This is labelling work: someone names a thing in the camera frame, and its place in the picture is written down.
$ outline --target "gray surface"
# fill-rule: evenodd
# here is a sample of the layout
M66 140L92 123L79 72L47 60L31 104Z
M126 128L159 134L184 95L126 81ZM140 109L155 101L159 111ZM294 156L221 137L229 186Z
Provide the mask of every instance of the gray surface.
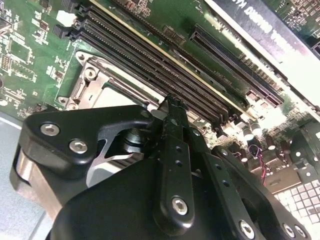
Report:
M17 194L9 181L19 126L19 121L0 112L0 240L30 239L44 213L40 206Z

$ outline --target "black connector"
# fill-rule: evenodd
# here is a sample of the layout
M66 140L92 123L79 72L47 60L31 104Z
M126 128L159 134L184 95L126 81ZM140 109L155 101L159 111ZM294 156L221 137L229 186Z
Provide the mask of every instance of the black connector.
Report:
M273 107L284 103L284 99L262 78L243 62L237 59L228 49L215 40L209 33L196 25L190 41L204 51L213 61L226 69L233 77L241 81L249 90Z

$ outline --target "memory module slot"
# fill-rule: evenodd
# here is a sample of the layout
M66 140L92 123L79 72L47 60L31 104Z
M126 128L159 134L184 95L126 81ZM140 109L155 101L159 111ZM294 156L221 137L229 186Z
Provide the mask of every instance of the memory module slot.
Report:
M54 33L58 36L60 35L61 28L59 26L55 26ZM208 112L203 109L201 104L197 104L197 102L192 99L188 94L181 89L177 89L172 85L160 81L156 79L154 76L151 76L142 66L132 62L129 58L124 57L123 54L115 50L114 48L106 45L106 43L102 42L97 37L93 36L89 32L86 31L71 31L70 40L82 40L83 42L93 46L97 51L101 52L110 63L114 66L122 69L127 74L134 76L137 80L146 84L148 87L151 87L159 94L175 94L181 97L187 104L191 111L193 111L196 115L202 117L207 121L218 121L221 119L221 115L214 114L214 112Z
M223 45L216 41L200 26L196 26L190 36L190 41L212 58L216 63L224 67L228 72L246 85L254 94L277 107L284 103L284 99L252 69L242 63Z
M98 8L81 9L69 37L93 46L116 67L162 94L181 96L190 110L203 119L228 119L229 106L222 99Z
M153 47L146 44L142 39L135 36L132 32L128 31L124 26L119 25L117 21L115 21L112 17L106 15L103 11L99 8L92 6L90 10L80 11L79 14L81 16L88 16L90 17L95 23L103 26L105 30L108 30L114 34L116 34L119 38L123 39L123 43L126 45L132 45L134 43L135 51L139 51L143 58L149 58L149 60L153 61L159 69L165 69L173 74L176 78L180 81L185 82L188 84L190 89L197 90L204 98L211 101L213 104L217 105L218 108L228 111L225 108L224 104L226 104L219 96L214 94L208 88L199 84L196 79L194 79L188 72L184 69L176 67L170 59L165 57L160 52L154 50Z
M90 32L92 36L98 38L98 34L96 32L96 29L94 26L90 26ZM166 73L161 68L154 68L154 66L151 65L150 62L146 60L139 59L135 54L131 53L128 48L117 46L116 39L112 39L110 37L103 37L99 36L101 40L104 42L104 44L110 44L110 46L114 47L118 52L121 52L122 54L126 55L127 58L129 58L133 63L136 63L140 66L143 66L144 69L151 75L152 78L156 78L155 81L163 81L169 84L170 86L174 86L176 89L184 89L185 92L183 94L189 98L189 100L193 101L194 103L200 103L201 97L197 95L196 92L193 92L188 86L186 87L182 82L179 80L174 80L173 77L167 77ZM207 102L204 102L203 104L199 104L202 106L202 108L208 112L211 113L213 111L212 105L210 106Z

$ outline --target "mounting hole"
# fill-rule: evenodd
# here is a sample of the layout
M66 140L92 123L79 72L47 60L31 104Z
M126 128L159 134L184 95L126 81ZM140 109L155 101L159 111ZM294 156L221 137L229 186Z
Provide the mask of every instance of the mounting hole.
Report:
M179 146L176 146L176 147L175 147L175 150L176 150L177 152L179 152L179 153L182 152L182 149L181 149L181 147L179 147Z
M180 168L182 167L182 162L180 162L179 160L175 161L175 164Z
M84 56L83 54L81 54L81 55L79 56L79 60L81 60L81 61L85 60L85 56Z
M216 164L215 167L216 167L217 169L219 169L219 170L222 170L222 167L221 167L220 165L218 165L218 164Z
M222 183L223 183L223 185L225 185L227 188L230 187L230 184L229 184L226 180L223 180Z

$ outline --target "silver bolt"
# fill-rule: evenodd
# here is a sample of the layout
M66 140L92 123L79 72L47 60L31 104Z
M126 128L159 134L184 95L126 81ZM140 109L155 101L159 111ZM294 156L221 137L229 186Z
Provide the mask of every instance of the silver bolt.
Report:
M69 144L69 148L76 154L84 154L88 150L87 145L81 140L71 141Z
M305 233L299 226L295 225L294 227L295 227L296 231L297 231L302 237L304 237L305 239L307 238L306 233Z
M145 118L149 118L149 117L150 117L149 112L146 111L146 110L143 110L143 111L141 112L141 115L144 116Z
M78 110L79 109L79 106L76 104L76 103L69 103L69 105L67 106L67 109L68 110Z
M88 67L86 70L84 70L83 75L87 78L87 79L94 79L97 76L97 72L95 69L93 69L92 67Z
M52 123L45 123L40 127L41 133L47 136L57 136L60 133L60 129L57 125Z
M223 155L225 155L225 156L228 156L228 152L227 152L226 150L224 150L224 149L221 150L221 153L222 153Z
M296 236L294 231L287 224L284 223L283 224L283 228L284 228L286 234L289 235L289 237L294 238Z
M170 121L172 122L173 125L176 125L176 126L179 125L178 122L177 122L175 119L173 119L173 118L172 118Z
M197 129L193 129L192 131L196 136L200 136L200 132Z
M180 215L186 215L188 212L188 206L186 202L180 197L174 197L172 199L172 207Z
M246 235L248 239L254 239L255 238L255 232L252 229L252 227L246 222L241 220L239 222L239 226L241 228L241 231Z

